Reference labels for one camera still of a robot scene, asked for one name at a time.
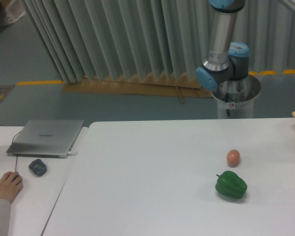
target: white table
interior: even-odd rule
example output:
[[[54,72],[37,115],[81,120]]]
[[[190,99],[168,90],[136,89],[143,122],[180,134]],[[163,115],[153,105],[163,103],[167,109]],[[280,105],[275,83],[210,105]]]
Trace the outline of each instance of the white table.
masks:
[[[7,156],[14,135],[22,127],[0,127],[0,178],[8,171],[15,171],[16,157]],[[72,152],[78,152],[88,128],[83,128]],[[52,212],[63,184],[71,169],[75,156],[67,159],[41,158],[47,166],[47,173],[36,177],[29,164],[37,159],[18,157],[17,171],[23,177],[24,188],[11,205],[9,235],[40,236]]]
[[[225,170],[246,181],[242,200],[217,194]],[[55,235],[295,236],[295,119],[93,123],[44,232]]]

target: person's arm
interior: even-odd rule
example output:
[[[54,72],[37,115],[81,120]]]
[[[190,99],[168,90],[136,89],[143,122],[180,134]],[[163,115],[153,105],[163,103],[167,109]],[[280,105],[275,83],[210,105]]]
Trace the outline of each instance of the person's arm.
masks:
[[[0,236],[8,235],[10,206],[22,187],[18,172],[7,172],[0,180]]]

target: laptop logo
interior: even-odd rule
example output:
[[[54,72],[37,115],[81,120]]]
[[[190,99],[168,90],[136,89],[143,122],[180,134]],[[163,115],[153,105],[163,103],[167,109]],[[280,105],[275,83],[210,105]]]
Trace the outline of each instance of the laptop logo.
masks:
[[[40,134],[39,136],[40,137],[52,137],[53,134]]]

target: silver laptop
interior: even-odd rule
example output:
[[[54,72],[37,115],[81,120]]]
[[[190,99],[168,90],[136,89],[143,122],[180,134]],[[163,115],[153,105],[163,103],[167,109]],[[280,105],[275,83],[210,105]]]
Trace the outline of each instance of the silver laptop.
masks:
[[[29,120],[6,151],[9,155],[66,158],[83,120]]]

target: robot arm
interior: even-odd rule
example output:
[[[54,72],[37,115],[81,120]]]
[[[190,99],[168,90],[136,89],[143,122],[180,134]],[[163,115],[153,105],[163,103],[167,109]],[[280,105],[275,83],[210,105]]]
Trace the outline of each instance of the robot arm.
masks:
[[[208,56],[196,70],[201,85],[214,90],[224,81],[241,79],[248,74],[249,48],[242,43],[232,43],[237,13],[245,0],[209,0],[215,10]]]

